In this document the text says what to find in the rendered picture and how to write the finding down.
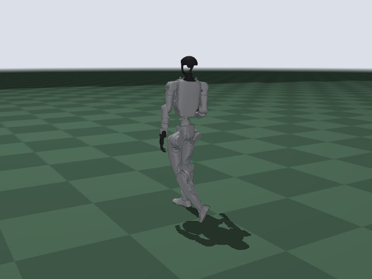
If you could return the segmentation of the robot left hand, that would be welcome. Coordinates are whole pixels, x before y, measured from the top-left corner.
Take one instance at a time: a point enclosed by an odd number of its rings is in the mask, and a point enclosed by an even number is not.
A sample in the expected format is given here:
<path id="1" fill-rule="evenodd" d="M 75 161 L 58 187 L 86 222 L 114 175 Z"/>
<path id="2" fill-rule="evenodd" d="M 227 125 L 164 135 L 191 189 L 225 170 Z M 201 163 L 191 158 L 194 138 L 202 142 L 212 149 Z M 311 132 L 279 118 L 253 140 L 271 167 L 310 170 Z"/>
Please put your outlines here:
<path id="1" fill-rule="evenodd" d="M 165 151 L 166 149 L 163 148 L 164 138 L 166 137 L 166 131 L 162 131 L 162 134 L 159 134 L 159 136 L 160 136 L 160 141 L 159 142 L 160 142 L 161 151 L 166 152 Z"/>

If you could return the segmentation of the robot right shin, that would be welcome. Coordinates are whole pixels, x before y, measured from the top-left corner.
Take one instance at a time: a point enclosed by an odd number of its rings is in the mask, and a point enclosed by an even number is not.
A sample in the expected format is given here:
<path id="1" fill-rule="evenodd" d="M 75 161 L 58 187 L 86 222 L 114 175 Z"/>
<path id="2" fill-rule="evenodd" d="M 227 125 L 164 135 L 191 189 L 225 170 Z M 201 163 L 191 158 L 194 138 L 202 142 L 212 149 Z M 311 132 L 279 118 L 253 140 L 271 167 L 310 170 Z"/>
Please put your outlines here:
<path id="1" fill-rule="evenodd" d="M 193 165 L 193 167 L 194 167 L 194 165 Z M 190 173 L 189 176 L 190 176 L 190 178 L 188 180 L 192 180 L 193 179 L 193 172 Z M 182 190 L 181 190 L 181 193 L 182 193 L 181 200 L 185 201 L 185 199 L 187 199 L 187 196 L 185 195 L 185 193 Z"/>

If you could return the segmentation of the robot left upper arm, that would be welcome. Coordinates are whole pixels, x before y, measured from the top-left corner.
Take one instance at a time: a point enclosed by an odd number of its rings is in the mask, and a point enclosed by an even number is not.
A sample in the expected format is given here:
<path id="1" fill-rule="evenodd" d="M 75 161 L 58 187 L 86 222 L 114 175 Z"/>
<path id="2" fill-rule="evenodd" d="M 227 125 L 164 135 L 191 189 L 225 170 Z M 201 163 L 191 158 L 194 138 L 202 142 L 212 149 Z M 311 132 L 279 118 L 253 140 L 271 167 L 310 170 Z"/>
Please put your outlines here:
<path id="1" fill-rule="evenodd" d="M 173 99 L 174 99 L 174 91 L 178 88 L 178 83 L 179 81 L 169 81 L 166 84 L 166 96 L 165 96 L 166 104 L 165 105 L 167 106 L 168 113 L 171 112 Z"/>

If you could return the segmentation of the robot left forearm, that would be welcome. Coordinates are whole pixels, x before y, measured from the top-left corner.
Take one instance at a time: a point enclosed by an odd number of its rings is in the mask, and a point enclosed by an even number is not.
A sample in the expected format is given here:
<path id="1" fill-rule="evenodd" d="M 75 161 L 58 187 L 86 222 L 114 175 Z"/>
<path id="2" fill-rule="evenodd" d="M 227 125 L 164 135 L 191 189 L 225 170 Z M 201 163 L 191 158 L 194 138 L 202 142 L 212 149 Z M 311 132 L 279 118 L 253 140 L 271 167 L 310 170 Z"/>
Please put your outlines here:
<path id="1" fill-rule="evenodd" d="M 166 135 L 167 135 L 167 129 L 169 127 L 169 118 L 170 118 L 170 115 L 168 115 L 168 110 L 167 110 L 167 106 L 166 105 L 163 105 L 161 107 L 161 112 L 162 112 L 162 122 L 161 122 L 160 133 L 162 134 L 162 131 L 166 131 Z"/>

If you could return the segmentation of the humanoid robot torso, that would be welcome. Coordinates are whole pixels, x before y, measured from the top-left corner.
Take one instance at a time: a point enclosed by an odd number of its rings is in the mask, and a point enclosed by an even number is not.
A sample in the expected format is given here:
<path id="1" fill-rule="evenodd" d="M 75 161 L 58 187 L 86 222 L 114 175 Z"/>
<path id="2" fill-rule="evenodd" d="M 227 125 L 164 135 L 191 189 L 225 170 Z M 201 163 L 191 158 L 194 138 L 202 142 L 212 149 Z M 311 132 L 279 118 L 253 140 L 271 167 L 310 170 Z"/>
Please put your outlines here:
<path id="1" fill-rule="evenodd" d="M 179 83 L 178 88 L 174 91 L 173 106 L 175 114 L 183 117 L 178 119 L 180 126 L 177 126 L 177 132 L 183 132 L 183 139 L 187 141 L 195 137 L 195 126 L 191 124 L 188 117 L 195 116 L 198 110 L 201 82 L 197 78 L 195 78 L 196 82 L 184 81 L 184 78 L 176 80 Z"/>

